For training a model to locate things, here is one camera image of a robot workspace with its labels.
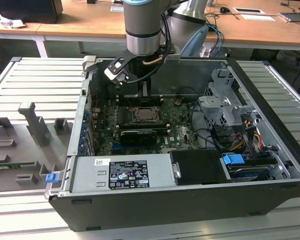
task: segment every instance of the electronic device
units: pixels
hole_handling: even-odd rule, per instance
[[[286,19],[288,22],[300,23],[300,13],[280,12],[279,15]]]
[[[207,1],[182,1],[168,20],[165,11],[179,0],[124,0],[127,50],[109,64],[105,75],[118,86],[137,84],[143,102],[159,101],[151,94],[151,76],[175,53],[174,44],[181,54],[199,52],[209,30],[204,14]]]
[[[45,192],[71,230],[264,215],[300,197],[300,145],[236,61],[175,54],[152,76],[159,101],[143,102],[109,85],[112,59],[86,60],[65,167]]]
[[[0,0],[0,14],[11,20],[55,24],[62,12],[61,0]]]

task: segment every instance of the desk leg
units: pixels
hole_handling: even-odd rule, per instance
[[[78,41],[78,44],[79,44],[80,53],[81,54],[86,53],[84,43],[82,41]]]
[[[49,58],[50,54],[45,46],[45,38],[44,36],[37,35],[32,38],[35,41],[36,47],[38,48],[39,54],[41,58]]]

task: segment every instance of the barcode sticker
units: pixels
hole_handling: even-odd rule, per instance
[[[111,158],[95,159],[94,165],[95,166],[109,166],[110,161],[111,161]]]

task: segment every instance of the yellow wire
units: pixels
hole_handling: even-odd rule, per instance
[[[240,143],[238,143],[233,148],[231,148],[230,151],[238,149],[239,147],[243,146],[245,143],[246,143],[245,140],[242,140]]]
[[[256,136],[258,138],[258,146],[259,146],[259,149],[261,149],[261,140],[260,140],[260,137],[258,134],[254,134],[254,136]]]

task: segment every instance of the white paper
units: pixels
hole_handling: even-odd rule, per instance
[[[0,14],[0,24],[7,29],[21,28],[21,27],[26,26],[20,19],[11,20],[11,19],[5,18],[1,14]]]
[[[112,6],[110,11],[123,13],[124,7],[123,6]]]
[[[241,14],[241,16],[246,20],[260,20],[260,21],[276,21],[270,16],[262,16],[262,15],[247,15]]]

